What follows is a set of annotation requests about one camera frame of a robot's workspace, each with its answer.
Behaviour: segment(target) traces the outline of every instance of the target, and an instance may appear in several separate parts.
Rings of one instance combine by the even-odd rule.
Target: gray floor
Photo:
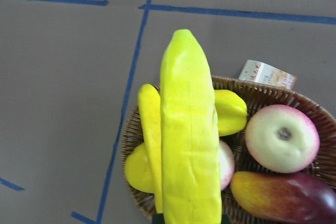
[[[212,74],[259,60],[336,115],[335,13],[336,0],[0,0],[1,223],[149,223],[117,136],[176,29]]]

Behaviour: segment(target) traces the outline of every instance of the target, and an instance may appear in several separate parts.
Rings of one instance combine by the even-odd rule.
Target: apple
[[[219,142],[219,164],[221,171],[220,190],[224,190],[233,177],[235,160],[230,147],[223,141]]]
[[[318,131],[309,117],[282,104],[256,112],[247,123],[245,141],[258,163],[278,173],[304,169],[320,147]]]

